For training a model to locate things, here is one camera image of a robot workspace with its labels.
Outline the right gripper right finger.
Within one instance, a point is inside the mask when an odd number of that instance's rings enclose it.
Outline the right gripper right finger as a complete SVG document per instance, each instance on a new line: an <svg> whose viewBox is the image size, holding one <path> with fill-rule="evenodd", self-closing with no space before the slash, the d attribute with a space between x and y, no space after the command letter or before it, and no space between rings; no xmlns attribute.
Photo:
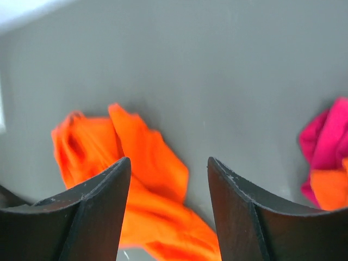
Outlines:
<svg viewBox="0 0 348 261"><path fill-rule="evenodd" d="M347 209L291 202L214 157L207 171L223 260L347 260Z"/></svg>

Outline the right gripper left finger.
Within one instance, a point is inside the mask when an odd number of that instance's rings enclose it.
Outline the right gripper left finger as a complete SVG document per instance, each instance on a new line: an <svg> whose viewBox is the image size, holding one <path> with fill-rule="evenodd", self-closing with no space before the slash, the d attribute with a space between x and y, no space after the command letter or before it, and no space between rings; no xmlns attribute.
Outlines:
<svg viewBox="0 0 348 261"><path fill-rule="evenodd" d="M123 157L35 204L1 188L1 260L115 260L130 178Z"/></svg>

